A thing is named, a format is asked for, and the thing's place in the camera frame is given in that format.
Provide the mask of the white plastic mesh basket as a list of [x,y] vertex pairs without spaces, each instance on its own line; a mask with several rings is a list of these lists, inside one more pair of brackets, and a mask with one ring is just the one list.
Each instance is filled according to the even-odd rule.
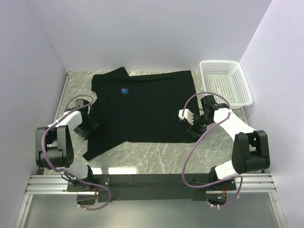
[[253,98],[239,62],[203,60],[199,67],[204,91],[224,97],[232,109],[252,105]]

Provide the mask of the black t-shirt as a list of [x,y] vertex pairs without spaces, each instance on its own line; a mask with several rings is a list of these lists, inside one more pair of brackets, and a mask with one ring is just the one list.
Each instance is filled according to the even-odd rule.
[[198,113],[195,85],[189,70],[129,76],[124,67],[96,74],[91,81],[96,94],[91,118],[97,130],[88,136],[84,159],[124,143],[193,143],[188,124],[180,121],[184,106]]

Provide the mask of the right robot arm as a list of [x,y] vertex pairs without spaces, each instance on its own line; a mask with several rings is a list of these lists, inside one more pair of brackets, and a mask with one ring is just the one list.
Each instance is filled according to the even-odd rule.
[[191,129],[201,126],[204,133],[195,143],[195,147],[213,129],[220,126],[233,139],[233,150],[231,159],[221,165],[215,166],[211,171],[209,182],[202,185],[191,185],[186,181],[185,169],[182,167],[182,181],[190,188],[202,189],[211,187],[220,189],[225,181],[239,177],[244,173],[262,171],[270,167],[270,153],[267,133],[263,130],[256,130],[232,111],[230,103],[223,96],[219,96],[223,103],[217,103],[214,92],[204,92],[201,99],[203,115],[195,117],[187,107],[179,110],[179,119],[187,121]]

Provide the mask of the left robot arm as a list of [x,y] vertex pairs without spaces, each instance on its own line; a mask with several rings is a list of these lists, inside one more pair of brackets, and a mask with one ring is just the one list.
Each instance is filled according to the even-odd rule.
[[61,173],[78,182],[85,191],[94,187],[95,179],[91,167],[75,159],[71,133],[87,140],[97,129],[98,124],[89,115],[91,105],[85,99],[77,99],[75,107],[66,109],[52,124],[35,131],[37,166]]

